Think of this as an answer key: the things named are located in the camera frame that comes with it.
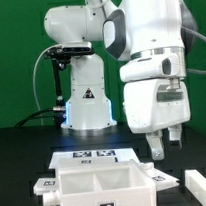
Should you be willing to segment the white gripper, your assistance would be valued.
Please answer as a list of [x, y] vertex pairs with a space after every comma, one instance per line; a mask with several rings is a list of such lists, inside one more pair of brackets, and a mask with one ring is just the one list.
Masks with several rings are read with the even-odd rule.
[[124, 109], [133, 133], [146, 133], [153, 160], [164, 159], [163, 128], [169, 140], [180, 141], [182, 125], [190, 118], [185, 84], [180, 80], [179, 56], [158, 55], [133, 59], [123, 65], [120, 78], [125, 83]]

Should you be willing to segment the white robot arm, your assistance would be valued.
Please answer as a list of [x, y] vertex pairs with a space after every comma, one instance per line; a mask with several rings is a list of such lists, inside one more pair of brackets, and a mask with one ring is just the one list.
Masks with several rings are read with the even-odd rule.
[[145, 134], [156, 160], [164, 157], [164, 134], [173, 147], [181, 146], [182, 125], [190, 118], [185, 56], [197, 28], [183, 0], [122, 0], [118, 5], [85, 0], [50, 9], [44, 23], [57, 43], [48, 52], [54, 69], [71, 69], [63, 130], [98, 134], [117, 124], [104, 93], [104, 62], [91, 46], [100, 41], [123, 63], [123, 108], [131, 132]]

